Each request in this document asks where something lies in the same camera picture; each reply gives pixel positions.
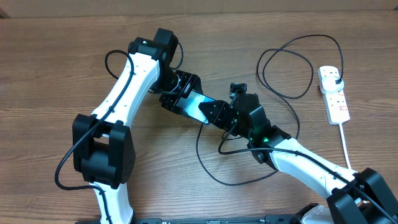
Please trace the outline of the white-screen smartphone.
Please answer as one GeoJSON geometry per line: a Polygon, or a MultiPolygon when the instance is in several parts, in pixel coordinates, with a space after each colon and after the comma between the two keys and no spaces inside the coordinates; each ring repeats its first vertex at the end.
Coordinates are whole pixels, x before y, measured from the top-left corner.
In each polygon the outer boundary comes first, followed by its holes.
{"type": "Polygon", "coordinates": [[[214,99],[192,90],[187,98],[179,99],[177,106],[182,109],[184,116],[193,118],[203,124],[209,124],[210,122],[199,109],[199,104],[212,101],[214,99]]]}

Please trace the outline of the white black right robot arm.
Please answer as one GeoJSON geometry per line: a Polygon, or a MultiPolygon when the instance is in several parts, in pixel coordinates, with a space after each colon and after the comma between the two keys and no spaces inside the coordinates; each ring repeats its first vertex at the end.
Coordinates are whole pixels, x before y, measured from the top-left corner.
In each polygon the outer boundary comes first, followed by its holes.
{"type": "Polygon", "coordinates": [[[258,163],[295,177],[324,198],[295,217],[297,223],[397,223],[397,199],[373,169],[362,172],[338,166],[303,147],[271,125],[256,94],[235,93],[232,101],[205,100],[198,105],[207,121],[240,135],[258,163]]]}

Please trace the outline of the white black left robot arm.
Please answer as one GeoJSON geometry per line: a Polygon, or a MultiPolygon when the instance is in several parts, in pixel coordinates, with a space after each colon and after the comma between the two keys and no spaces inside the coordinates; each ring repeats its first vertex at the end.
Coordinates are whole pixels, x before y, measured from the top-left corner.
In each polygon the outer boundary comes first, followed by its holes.
{"type": "Polygon", "coordinates": [[[136,38],[129,44],[122,74],[105,100],[89,116],[78,114],[72,125],[75,170],[96,194],[101,217],[97,223],[133,223],[134,210],[127,195],[127,181],[136,154],[131,126],[148,91],[160,95],[162,107],[203,124],[199,109],[207,99],[197,75],[172,68],[177,36],[158,29],[152,40],[136,38]]]}

